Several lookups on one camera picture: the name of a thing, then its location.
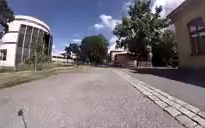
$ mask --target glass facade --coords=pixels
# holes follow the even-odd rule
[[[16,63],[22,63],[31,56],[31,45],[44,42],[45,51],[43,54],[50,56],[52,50],[52,37],[48,32],[32,26],[21,25],[17,42]]]

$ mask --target yellow building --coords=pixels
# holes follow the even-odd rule
[[[176,28],[179,66],[205,68],[205,0],[185,0],[167,17]]]

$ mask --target building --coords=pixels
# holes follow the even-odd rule
[[[117,49],[116,44],[113,44],[109,49],[110,60],[114,66],[136,66],[134,56],[125,49]]]
[[[167,17],[176,29],[179,67],[205,68],[205,0],[185,0]]]
[[[38,42],[44,42],[44,54],[51,56],[53,38],[49,26],[34,17],[16,15],[0,43],[0,66],[24,63],[33,54],[31,44]]]
[[[73,59],[68,59],[66,56],[62,54],[52,54],[52,62],[54,63],[74,63]]]

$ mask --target road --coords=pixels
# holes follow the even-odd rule
[[[109,68],[84,68],[0,91],[0,128],[183,128]]]

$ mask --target large window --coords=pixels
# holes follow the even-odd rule
[[[202,18],[197,18],[188,24],[192,55],[205,54],[205,24]]]
[[[3,49],[1,51],[1,60],[6,60],[6,56],[7,56],[7,50]]]
[[[23,46],[23,40],[24,40],[24,35],[26,32],[26,25],[21,25],[20,27],[20,32],[19,32],[19,37],[18,37],[18,47]]]
[[[49,36],[50,36],[49,33],[41,29],[32,26],[21,25],[19,36],[18,36],[16,63],[20,63],[25,58],[32,56],[33,55],[32,46],[34,46],[34,44],[36,43],[46,43],[47,45],[42,44],[42,47],[47,48],[49,44]],[[47,50],[45,50],[45,55],[50,55],[48,54],[48,48]]]

